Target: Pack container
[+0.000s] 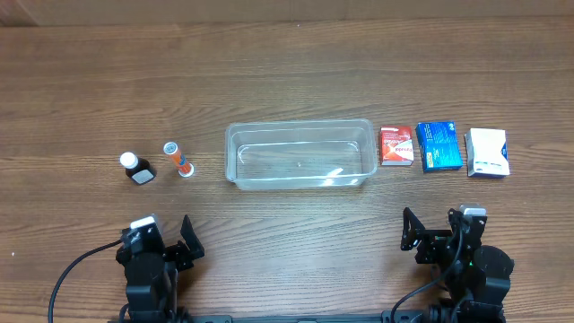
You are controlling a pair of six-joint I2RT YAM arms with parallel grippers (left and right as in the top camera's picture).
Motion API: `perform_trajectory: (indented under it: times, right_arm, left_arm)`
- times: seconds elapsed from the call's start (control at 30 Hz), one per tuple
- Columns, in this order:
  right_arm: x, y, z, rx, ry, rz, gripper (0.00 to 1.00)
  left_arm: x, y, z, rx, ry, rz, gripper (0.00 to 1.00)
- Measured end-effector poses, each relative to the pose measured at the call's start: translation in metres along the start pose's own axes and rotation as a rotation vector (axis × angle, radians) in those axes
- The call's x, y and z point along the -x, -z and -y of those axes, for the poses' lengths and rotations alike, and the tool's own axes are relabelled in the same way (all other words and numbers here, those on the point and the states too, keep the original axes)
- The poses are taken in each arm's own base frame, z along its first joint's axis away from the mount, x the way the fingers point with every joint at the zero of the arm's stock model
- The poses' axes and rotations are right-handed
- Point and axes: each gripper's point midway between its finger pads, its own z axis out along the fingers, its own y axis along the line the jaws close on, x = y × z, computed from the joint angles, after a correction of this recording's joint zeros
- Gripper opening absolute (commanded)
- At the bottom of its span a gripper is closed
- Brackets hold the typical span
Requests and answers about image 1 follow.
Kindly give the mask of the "blue medicine box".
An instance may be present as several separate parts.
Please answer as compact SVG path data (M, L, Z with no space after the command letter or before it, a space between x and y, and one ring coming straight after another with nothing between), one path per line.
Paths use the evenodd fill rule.
M458 170L463 159L453 120L421 122L415 128L424 172Z

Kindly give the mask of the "white medicine box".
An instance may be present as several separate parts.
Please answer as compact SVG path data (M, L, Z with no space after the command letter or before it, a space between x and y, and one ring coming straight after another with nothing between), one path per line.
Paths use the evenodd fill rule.
M505 130L471 128L465 134L465 145L469 177L504 178L510 174Z

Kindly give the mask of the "dark syrup bottle white cap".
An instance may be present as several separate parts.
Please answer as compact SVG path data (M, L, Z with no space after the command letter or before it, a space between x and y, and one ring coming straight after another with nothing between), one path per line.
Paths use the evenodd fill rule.
M152 165L132 152L124 152L119 157L120 164L125 168L126 175L136 184L146 184L156 177Z

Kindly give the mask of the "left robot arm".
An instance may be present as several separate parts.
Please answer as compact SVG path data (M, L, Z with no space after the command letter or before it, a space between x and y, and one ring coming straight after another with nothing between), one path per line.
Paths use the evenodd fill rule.
M182 239L167 246L154 215L130 223L122 231L116 261L126 277L127 305L120 311L132 322L190 322L187 310L178 306L178 274L204 256L204 247L186 215Z

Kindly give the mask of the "red medicine box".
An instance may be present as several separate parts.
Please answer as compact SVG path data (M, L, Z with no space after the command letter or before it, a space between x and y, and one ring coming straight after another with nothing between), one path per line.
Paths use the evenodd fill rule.
M407 126L380 128L380 161L382 166L413 164L412 129Z

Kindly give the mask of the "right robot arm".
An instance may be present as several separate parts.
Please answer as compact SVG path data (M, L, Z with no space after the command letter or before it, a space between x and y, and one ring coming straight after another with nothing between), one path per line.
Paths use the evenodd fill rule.
M506 320L503 301L510 290L515 262L501 249L482 243L487 220L485 208L461 205L448 210L448 230L431 230L410 208L404 209L401 250L416 249L415 261L436 266L439 276L401 298L389 314L392 322L404 319L398 308L405 301L438 285L448 297L418 314L416 322Z

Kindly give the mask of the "orange tablet tube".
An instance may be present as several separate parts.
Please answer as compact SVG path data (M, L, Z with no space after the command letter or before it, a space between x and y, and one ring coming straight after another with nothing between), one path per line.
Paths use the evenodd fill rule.
M175 142L167 142L163 146L163 151L174 163L181 177L188 178L194 174L194 165L187 160Z

